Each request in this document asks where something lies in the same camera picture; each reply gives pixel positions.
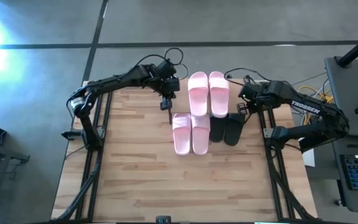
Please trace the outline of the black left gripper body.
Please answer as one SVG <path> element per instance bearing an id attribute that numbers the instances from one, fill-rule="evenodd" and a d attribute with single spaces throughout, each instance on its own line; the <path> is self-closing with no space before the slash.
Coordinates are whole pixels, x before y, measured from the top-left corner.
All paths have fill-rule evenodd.
<path id="1" fill-rule="evenodd" d="M 180 79 L 178 77 L 170 77 L 159 81 L 157 92 L 163 97 L 176 97 L 175 92 L 180 91 Z"/>

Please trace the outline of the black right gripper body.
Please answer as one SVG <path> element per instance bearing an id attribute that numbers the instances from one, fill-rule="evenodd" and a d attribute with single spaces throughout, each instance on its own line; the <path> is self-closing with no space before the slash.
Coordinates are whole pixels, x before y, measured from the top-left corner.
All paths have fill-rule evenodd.
<path id="1" fill-rule="evenodd" d="M 247 108 L 250 113 L 256 113 L 264 109 L 264 104 L 259 99 L 261 97 L 262 90 L 246 90 L 244 92 L 244 98 L 247 100 Z"/>

